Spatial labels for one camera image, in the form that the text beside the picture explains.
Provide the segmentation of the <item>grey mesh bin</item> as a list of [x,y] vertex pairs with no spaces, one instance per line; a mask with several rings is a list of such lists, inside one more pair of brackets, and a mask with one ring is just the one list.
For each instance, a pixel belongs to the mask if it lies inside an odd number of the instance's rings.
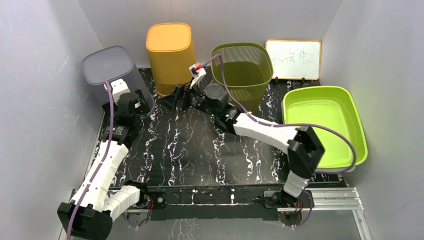
[[111,84],[118,79],[123,79],[131,92],[138,89],[142,91],[149,104],[149,112],[141,117],[143,120],[154,112],[156,107],[154,98],[130,53],[123,46],[107,47],[86,56],[82,61],[82,72],[86,81],[92,86],[106,115],[110,114],[110,99],[106,82]]

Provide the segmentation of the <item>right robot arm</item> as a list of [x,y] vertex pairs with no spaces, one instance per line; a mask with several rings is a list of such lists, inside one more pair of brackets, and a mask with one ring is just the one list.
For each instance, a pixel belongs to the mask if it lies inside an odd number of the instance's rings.
[[210,83],[204,89],[185,84],[178,85],[157,103],[170,112],[192,107],[210,115],[223,132],[256,139],[283,151],[289,165],[286,182],[280,193],[264,196],[263,201],[267,206],[295,207],[325,153],[317,134],[310,126],[278,127],[274,122],[242,112],[229,99],[229,94],[218,83]]

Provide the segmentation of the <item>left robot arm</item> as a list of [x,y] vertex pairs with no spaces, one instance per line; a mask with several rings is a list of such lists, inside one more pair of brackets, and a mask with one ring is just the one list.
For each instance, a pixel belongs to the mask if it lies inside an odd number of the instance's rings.
[[62,202],[57,215],[66,238],[105,240],[113,222],[131,207],[145,208],[149,194],[144,183],[129,180],[110,193],[110,185],[155,101],[148,90],[137,89],[109,97],[110,119],[104,129],[97,156],[82,185],[69,202]]

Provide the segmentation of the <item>orange mesh bin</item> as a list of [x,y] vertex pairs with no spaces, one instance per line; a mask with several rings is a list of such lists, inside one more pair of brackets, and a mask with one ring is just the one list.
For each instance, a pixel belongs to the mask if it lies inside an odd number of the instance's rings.
[[189,67],[197,62],[191,27],[183,22],[158,23],[146,35],[146,50],[156,92],[171,94],[192,79]]

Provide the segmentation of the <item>olive green mesh bin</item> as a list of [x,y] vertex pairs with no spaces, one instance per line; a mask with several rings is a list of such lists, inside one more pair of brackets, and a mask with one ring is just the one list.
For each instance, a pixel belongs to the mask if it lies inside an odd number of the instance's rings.
[[262,102],[274,71],[267,50],[252,42],[221,44],[211,51],[211,56],[220,54],[223,67],[218,59],[211,62],[213,82],[224,85],[231,95],[249,112],[256,114]]

